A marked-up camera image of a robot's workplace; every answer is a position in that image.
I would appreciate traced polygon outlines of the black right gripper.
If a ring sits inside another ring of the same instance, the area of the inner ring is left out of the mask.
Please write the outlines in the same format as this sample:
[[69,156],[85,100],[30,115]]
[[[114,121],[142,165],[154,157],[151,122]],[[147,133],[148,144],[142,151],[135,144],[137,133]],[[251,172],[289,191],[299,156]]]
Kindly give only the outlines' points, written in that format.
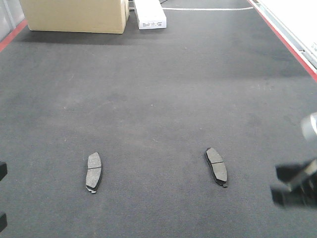
[[280,207],[317,206],[317,160],[275,166],[284,188],[270,187],[273,203]]

